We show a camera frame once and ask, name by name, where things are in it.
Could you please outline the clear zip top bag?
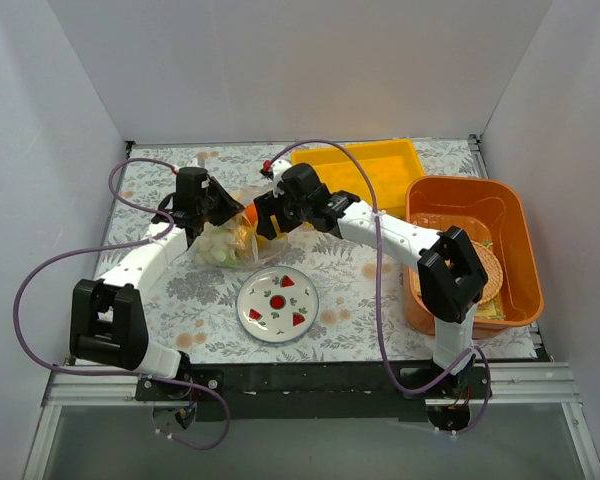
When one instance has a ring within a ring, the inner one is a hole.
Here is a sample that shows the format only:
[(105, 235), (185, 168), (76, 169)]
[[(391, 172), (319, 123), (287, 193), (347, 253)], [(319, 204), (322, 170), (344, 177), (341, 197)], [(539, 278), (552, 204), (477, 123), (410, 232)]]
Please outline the clear zip top bag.
[[(267, 192), (266, 187), (243, 186), (230, 192), (244, 207)], [(269, 240), (266, 249), (259, 250), (254, 234), (256, 225), (251, 225), (244, 211), (221, 226), (206, 222), (202, 234), (191, 247), (200, 262), (221, 268), (248, 270), (259, 268), (280, 256), (286, 249), (288, 239), (283, 236)]]

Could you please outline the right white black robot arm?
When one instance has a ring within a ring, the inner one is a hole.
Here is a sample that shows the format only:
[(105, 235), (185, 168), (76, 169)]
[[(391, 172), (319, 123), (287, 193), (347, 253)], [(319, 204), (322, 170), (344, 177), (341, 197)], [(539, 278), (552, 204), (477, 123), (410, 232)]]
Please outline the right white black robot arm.
[(308, 164), (265, 162), (261, 173), (271, 191), (254, 201), (257, 232), (273, 240), (303, 223), (317, 231), (372, 247), (376, 259), (389, 255), (417, 273), (421, 298), (434, 316), (435, 345), (424, 384), (409, 389), (386, 363), (394, 386), (408, 396), (435, 389), (455, 397), (469, 384), (469, 371), (479, 351), (472, 340), (475, 312), (488, 276), (467, 233), (419, 227), (380, 212), (372, 202), (345, 191), (332, 193)]

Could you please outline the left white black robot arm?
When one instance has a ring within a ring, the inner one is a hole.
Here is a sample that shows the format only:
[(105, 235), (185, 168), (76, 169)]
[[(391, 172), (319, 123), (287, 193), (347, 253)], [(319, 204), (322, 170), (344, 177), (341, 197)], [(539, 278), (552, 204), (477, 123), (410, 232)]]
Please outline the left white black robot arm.
[(146, 232), (150, 241), (132, 249), (98, 279), (82, 280), (74, 287), (70, 353), (158, 377), (158, 387), (168, 398), (185, 398), (193, 386), (185, 369), (188, 361), (179, 351), (149, 339), (143, 300), (205, 226), (221, 226), (243, 210), (206, 169), (180, 168), (175, 191), (159, 204)]

